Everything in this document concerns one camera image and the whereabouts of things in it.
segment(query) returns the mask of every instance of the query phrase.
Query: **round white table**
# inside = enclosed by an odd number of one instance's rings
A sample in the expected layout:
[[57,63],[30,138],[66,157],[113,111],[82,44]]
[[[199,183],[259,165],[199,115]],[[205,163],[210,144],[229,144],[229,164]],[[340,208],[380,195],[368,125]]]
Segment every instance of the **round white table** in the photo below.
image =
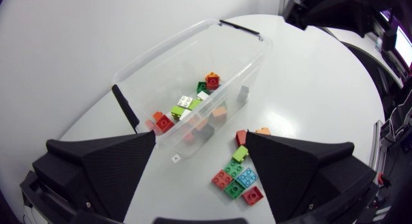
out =
[[[273,50],[260,69],[248,103],[188,159],[173,163],[172,149],[155,149],[125,223],[151,223],[156,217],[243,217],[250,223],[273,223],[266,198],[249,207],[243,198],[232,200],[211,183],[236,150],[234,137],[240,129],[255,131],[268,127],[273,135],[288,138],[353,142],[353,155],[366,164],[369,162],[373,125],[377,120],[384,121],[384,112],[373,81],[356,57],[320,29],[308,27],[302,31],[286,24],[282,17],[246,15],[228,21],[256,30],[273,42]],[[115,102],[112,95],[103,100]],[[125,128],[127,122],[123,120],[121,127],[99,125],[90,135],[85,134],[93,119],[107,115],[108,111],[103,109],[107,107],[97,104],[62,139],[105,137],[96,133]],[[250,158],[243,166],[256,171]],[[259,180],[255,185],[263,191]]]

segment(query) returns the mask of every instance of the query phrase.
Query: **black handle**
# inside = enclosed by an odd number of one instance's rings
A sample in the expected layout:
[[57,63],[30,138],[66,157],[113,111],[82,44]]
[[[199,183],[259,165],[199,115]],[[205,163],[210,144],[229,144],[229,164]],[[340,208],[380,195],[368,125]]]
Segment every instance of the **black handle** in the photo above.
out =
[[246,32],[250,32],[251,34],[254,34],[254,35],[259,35],[259,34],[260,34],[259,32],[255,31],[255,30],[251,30],[251,29],[249,29],[249,28],[245,28],[245,27],[240,26],[240,25],[238,25],[238,24],[230,23],[230,22],[227,22],[227,21],[224,21],[224,20],[220,20],[220,22],[223,23],[223,24],[227,24],[227,25],[233,26],[233,28],[241,29],[241,30],[246,31]]
[[129,102],[126,100],[126,98],[123,96],[122,92],[118,88],[117,85],[114,85],[111,88],[113,94],[115,95],[118,104],[122,108],[122,111],[124,115],[126,116],[127,120],[129,121],[131,127],[133,130],[136,132],[136,126],[140,123],[139,119],[133,112],[133,110],[129,106]]

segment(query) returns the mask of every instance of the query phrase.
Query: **black cable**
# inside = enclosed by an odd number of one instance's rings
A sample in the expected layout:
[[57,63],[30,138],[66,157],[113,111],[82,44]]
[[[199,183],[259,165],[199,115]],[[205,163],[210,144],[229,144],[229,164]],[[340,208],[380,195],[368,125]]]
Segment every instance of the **black cable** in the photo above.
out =
[[396,157],[395,157],[395,159],[394,159],[394,161],[393,161],[392,169],[390,170],[390,172],[389,172],[389,174],[388,174],[388,177],[390,177],[390,176],[391,176],[392,171],[393,171],[393,168],[395,167],[395,164],[397,163],[400,148],[401,148],[401,146],[399,146],[398,153],[397,153],[397,155],[396,155]]

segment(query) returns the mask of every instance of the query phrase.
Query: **orange lego brick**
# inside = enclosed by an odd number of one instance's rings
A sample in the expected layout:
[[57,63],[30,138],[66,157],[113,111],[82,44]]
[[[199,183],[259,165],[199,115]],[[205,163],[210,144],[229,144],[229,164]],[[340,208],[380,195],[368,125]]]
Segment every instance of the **orange lego brick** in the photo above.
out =
[[215,73],[213,73],[213,72],[210,72],[208,75],[206,75],[206,77],[205,77],[205,82],[207,82],[207,78],[208,77],[217,77],[218,78],[218,83],[219,83],[219,80],[220,80],[220,76],[219,75],[217,75],[217,74],[215,74]]
[[154,118],[156,121],[159,121],[162,116],[163,116],[163,113],[160,112],[160,111],[156,111],[156,113],[153,114],[153,118]]
[[201,131],[207,124],[207,119],[204,119],[196,126],[196,130]]
[[227,112],[224,106],[218,107],[212,111],[213,121],[221,122],[226,120]]
[[262,129],[256,130],[255,132],[259,133],[259,134],[264,134],[264,135],[271,135],[272,134],[272,133],[270,133],[269,128],[267,128],[267,127],[262,127]]

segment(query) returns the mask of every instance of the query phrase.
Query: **plastic storage bin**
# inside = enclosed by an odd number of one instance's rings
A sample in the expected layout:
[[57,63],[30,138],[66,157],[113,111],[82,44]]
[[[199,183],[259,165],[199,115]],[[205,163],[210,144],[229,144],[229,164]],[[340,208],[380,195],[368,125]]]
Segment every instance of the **plastic storage bin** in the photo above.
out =
[[[270,39],[225,21],[202,21],[149,50],[115,75],[129,106],[140,120],[136,130],[149,131],[145,121],[161,111],[175,125],[156,137],[156,147],[173,147],[183,157],[194,154],[242,105],[256,79]],[[170,110],[182,95],[196,98],[196,87],[215,72],[220,87],[183,120]],[[226,116],[212,118],[224,107]]]

